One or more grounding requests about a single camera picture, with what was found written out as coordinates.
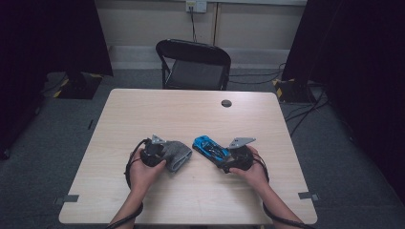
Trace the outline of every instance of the blue car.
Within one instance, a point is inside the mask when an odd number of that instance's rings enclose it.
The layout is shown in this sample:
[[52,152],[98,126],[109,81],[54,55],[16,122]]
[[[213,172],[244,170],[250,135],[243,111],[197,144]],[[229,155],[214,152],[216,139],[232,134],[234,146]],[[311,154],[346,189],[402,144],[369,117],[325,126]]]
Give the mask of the blue car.
[[217,144],[207,135],[194,139],[193,149],[211,160],[218,167],[221,167],[229,159],[228,150]]

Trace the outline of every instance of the hand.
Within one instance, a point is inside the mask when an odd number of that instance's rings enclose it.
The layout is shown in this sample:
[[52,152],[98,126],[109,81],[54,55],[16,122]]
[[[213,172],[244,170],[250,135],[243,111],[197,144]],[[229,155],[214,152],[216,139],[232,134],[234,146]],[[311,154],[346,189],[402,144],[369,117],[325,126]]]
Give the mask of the hand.
[[155,182],[158,175],[164,170],[166,160],[163,160],[155,167],[149,167],[140,159],[140,152],[142,151],[143,149],[138,149],[132,158],[132,161],[135,160],[135,162],[130,169],[131,191],[141,191],[142,193],[146,193],[149,187]]
[[[260,160],[258,151],[249,145],[246,146],[253,154],[253,157]],[[262,165],[260,165],[256,160],[253,160],[253,165],[247,171],[237,168],[230,168],[229,172],[243,177],[256,191],[261,189],[263,185],[268,186],[265,171],[263,170]]]

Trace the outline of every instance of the person's left hand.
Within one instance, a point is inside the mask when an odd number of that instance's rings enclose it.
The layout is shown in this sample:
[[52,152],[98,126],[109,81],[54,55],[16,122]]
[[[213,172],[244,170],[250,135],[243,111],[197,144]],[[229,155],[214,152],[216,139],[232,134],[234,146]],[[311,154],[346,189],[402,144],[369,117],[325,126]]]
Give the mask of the person's left hand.
[[146,193],[150,186],[155,182],[158,175],[164,170],[166,160],[163,160],[155,167],[145,165],[140,159],[140,152],[143,149],[138,149],[132,161],[136,160],[130,169],[131,174],[131,191],[141,191]]

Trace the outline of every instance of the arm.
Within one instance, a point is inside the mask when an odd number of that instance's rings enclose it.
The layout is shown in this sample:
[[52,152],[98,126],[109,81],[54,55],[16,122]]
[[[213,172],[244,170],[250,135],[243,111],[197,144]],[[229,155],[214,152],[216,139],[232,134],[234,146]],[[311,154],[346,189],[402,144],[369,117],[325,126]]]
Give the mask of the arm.
[[[140,152],[142,150],[143,149],[138,149],[134,154],[133,160],[136,161],[132,164],[130,170],[131,192],[129,193],[127,199],[125,199],[117,214],[111,220],[110,224],[134,214],[138,210],[143,198],[146,196],[147,191],[164,169],[164,165],[166,164],[165,160],[155,167],[149,167],[143,164],[142,160],[140,160]],[[118,228],[132,229],[133,227],[134,221],[130,220]]]
[[[247,147],[253,153],[253,156],[255,158],[260,159],[256,149],[251,146]],[[268,185],[263,167],[259,163],[253,162],[252,167],[250,167],[250,169],[248,169],[247,171],[237,168],[231,168],[229,172],[243,177],[260,196],[268,211],[271,212],[273,215],[283,219],[302,222],[278,197],[278,195],[273,191],[270,185]],[[275,228],[277,229],[296,228],[276,220],[274,220],[273,223]]]

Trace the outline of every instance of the gray carpet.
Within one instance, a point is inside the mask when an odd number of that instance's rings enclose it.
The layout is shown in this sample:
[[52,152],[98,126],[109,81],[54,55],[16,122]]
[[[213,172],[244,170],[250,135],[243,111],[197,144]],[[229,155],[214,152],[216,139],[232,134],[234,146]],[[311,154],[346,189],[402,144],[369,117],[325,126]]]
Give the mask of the gray carpet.
[[[232,70],[231,74],[274,72]],[[45,88],[63,75],[49,74]],[[270,78],[232,76],[231,81],[254,83]],[[234,82],[228,84],[229,91],[274,92],[271,83]],[[103,228],[61,224],[61,205],[53,202],[68,194],[109,92],[160,87],[160,70],[119,70],[114,78],[103,79],[93,100],[54,99],[55,89],[46,92],[40,113],[11,147],[11,158],[0,161],[0,228]],[[313,91],[319,96],[321,89]],[[299,104],[281,104],[281,108],[285,116],[309,109]],[[288,122],[290,131],[299,119]],[[351,142],[349,128],[330,104],[310,113],[292,142],[309,190],[320,197],[314,202],[316,228],[405,228],[404,206],[374,164]]]

